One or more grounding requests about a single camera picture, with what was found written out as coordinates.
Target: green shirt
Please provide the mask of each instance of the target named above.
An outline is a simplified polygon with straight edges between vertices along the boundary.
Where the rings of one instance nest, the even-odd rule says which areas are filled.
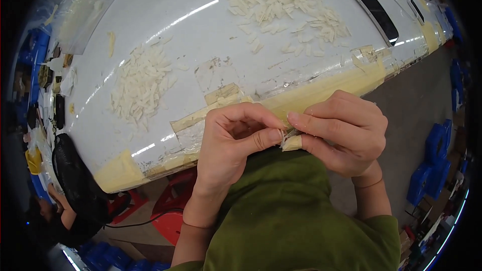
[[[250,156],[205,261],[169,270],[397,270],[397,219],[354,219],[333,208],[330,192],[324,165],[305,151]]]

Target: left hand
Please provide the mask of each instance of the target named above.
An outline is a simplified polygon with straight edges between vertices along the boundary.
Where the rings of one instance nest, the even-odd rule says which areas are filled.
[[[248,155],[281,142],[283,122],[259,103],[213,109],[205,120],[196,188],[227,190],[244,172]]]

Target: black cable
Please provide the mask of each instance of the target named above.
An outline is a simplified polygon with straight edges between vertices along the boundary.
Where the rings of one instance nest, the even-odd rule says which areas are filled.
[[[142,225],[146,225],[146,224],[149,224],[151,223],[152,221],[154,220],[157,220],[159,217],[169,213],[169,212],[173,212],[173,211],[180,211],[182,212],[183,209],[180,209],[180,208],[174,208],[174,209],[170,209],[170,210],[167,210],[165,212],[163,212],[162,214],[158,215],[157,217],[155,217],[154,219],[152,220],[148,220],[147,222],[144,222],[144,223],[138,223],[138,224],[131,224],[131,225],[123,225],[123,226],[110,226],[110,225],[105,225],[106,227],[109,227],[109,228],[126,228],[126,227],[135,227],[135,226],[142,226]]]

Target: yellow container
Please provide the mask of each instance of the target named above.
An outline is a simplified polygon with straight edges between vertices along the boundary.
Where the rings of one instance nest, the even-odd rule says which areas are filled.
[[[32,175],[38,175],[42,172],[42,168],[40,167],[42,155],[40,154],[39,148],[35,147],[35,153],[33,153],[33,155],[27,150],[25,152],[25,158],[27,159],[28,169]]]

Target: person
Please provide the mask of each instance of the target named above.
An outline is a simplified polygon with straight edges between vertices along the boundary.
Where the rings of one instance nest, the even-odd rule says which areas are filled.
[[[287,128],[259,103],[209,111],[170,270],[398,268],[398,222],[377,162],[387,118],[340,90],[287,118],[304,132],[302,150],[273,148]],[[351,178],[355,218],[331,205],[325,168]]]
[[[78,216],[70,207],[67,198],[59,194],[52,183],[48,185],[47,192],[56,202],[56,207],[47,200],[33,195],[30,197],[27,211],[27,224],[35,228],[39,238],[76,248],[85,244],[100,230],[100,223]]]

